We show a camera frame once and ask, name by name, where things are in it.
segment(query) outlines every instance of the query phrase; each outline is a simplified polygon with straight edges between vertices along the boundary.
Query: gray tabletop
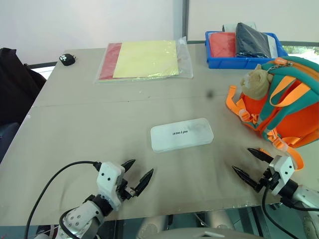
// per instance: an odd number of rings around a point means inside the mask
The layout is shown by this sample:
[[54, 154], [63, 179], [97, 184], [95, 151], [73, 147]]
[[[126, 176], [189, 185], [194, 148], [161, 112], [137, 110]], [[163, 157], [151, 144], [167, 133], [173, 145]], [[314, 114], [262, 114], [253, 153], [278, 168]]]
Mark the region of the gray tabletop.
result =
[[[267, 164], [247, 147], [283, 154], [244, 127], [225, 105], [230, 84], [246, 70], [213, 70], [203, 44], [190, 45], [193, 79], [93, 84], [104, 49], [70, 50], [77, 62], [52, 72], [0, 165], [0, 225], [25, 225], [38, 195], [51, 176], [78, 160], [135, 158], [125, 178], [131, 186], [149, 169], [155, 172], [138, 197], [124, 202], [107, 220], [218, 210], [259, 205], [256, 194], [232, 171], [245, 169], [258, 180]], [[206, 97], [213, 91], [213, 97]], [[150, 129], [155, 125], [206, 118], [211, 144], [154, 153]], [[318, 143], [298, 149], [305, 169], [293, 179], [319, 189]], [[97, 172], [78, 165], [59, 175], [48, 188], [32, 220], [55, 224], [66, 210], [97, 193]], [[270, 196], [269, 202], [278, 198]]]

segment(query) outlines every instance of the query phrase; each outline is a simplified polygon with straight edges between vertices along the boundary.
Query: blue plastic tray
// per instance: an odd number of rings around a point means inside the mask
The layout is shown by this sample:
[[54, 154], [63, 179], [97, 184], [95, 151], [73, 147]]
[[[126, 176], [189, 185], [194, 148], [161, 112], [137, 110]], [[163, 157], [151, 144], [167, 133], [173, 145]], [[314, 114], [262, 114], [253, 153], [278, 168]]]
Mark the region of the blue plastic tray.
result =
[[[272, 61], [272, 58], [254, 58], [254, 57], [212, 57], [210, 54], [209, 36], [213, 32], [220, 31], [207, 31], [206, 36], [206, 52], [207, 52], [207, 64], [209, 68], [213, 69], [254, 69], [257, 64], [264, 64], [268, 61]], [[286, 51], [283, 49], [277, 36], [273, 33], [264, 32], [267, 35], [272, 36], [277, 45], [278, 56], [288, 56]]]

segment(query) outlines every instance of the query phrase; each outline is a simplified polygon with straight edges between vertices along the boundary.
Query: orange strap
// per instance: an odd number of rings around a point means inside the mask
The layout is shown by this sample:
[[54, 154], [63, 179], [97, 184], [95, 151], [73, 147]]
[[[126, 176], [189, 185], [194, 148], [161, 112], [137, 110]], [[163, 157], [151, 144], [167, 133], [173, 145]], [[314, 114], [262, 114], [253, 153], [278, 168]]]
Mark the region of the orange strap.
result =
[[277, 135], [277, 130], [274, 128], [272, 131], [267, 133], [268, 139], [273, 143], [273, 146], [281, 151], [287, 152], [291, 155], [293, 160], [296, 163], [295, 170], [301, 170], [304, 167], [304, 160], [301, 155], [293, 148], [289, 147], [288, 145], [295, 144], [300, 138], [298, 137], [285, 137], [279, 138]]
[[258, 114], [251, 114], [246, 110], [245, 103], [243, 99], [239, 99], [237, 103], [233, 102], [233, 97], [236, 93], [236, 86], [230, 86], [228, 90], [228, 95], [226, 98], [226, 105], [227, 107], [234, 112], [236, 115], [239, 116], [239, 118], [242, 120], [242, 122], [252, 122], [253, 124], [256, 124], [258, 121]]
[[313, 142], [317, 139], [319, 139], [319, 128], [317, 128], [315, 131], [304, 136], [301, 140], [296, 142], [293, 147], [298, 148], [298, 147], [303, 146], [307, 143]]
[[238, 105], [236, 105], [234, 102], [233, 102], [233, 97], [234, 95], [236, 94], [236, 89], [237, 87], [236, 86], [230, 86], [229, 87], [229, 90], [228, 90], [228, 95], [227, 95], [227, 98], [226, 98], [226, 105], [227, 107], [232, 111], [234, 112], [236, 115], [239, 114], [239, 111], [242, 109], [241, 107], [239, 107]]
[[278, 84], [278, 86], [275, 88], [275, 90], [270, 95], [269, 103], [272, 106], [276, 107], [284, 107], [291, 105], [293, 102], [298, 100], [301, 96], [303, 96], [305, 93], [307, 93], [310, 90], [310, 87], [305, 85], [304, 83], [301, 83], [296, 88], [294, 88], [279, 104], [273, 104], [272, 98], [278, 94], [280, 91], [282, 91], [285, 87], [287, 87], [290, 83], [292, 83], [295, 80], [295, 77], [292, 76], [285, 76], [281, 82]]

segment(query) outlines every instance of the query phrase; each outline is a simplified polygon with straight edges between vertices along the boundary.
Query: orange backpack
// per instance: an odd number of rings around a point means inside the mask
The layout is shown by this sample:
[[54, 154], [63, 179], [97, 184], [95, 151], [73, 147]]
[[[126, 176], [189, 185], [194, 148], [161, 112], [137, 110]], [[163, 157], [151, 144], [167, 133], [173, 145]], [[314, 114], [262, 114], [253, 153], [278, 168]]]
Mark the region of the orange backpack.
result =
[[230, 86], [226, 104], [242, 123], [288, 152], [295, 169], [304, 167], [294, 149], [319, 138], [319, 65], [300, 57], [286, 56], [262, 65], [273, 74], [268, 94], [261, 100], [244, 95], [232, 101], [236, 86]]

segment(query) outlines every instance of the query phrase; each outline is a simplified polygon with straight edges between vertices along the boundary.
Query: stuffed animal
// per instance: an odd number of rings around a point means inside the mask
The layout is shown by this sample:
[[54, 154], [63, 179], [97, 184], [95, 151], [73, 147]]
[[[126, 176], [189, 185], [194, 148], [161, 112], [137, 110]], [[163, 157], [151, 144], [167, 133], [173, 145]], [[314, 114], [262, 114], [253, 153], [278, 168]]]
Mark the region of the stuffed animal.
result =
[[267, 95], [272, 80], [273, 75], [261, 69], [261, 65], [258, 64], [253, 71], [244, 76], [240, 85], [244, 95], [254, 100], [261, 100]]

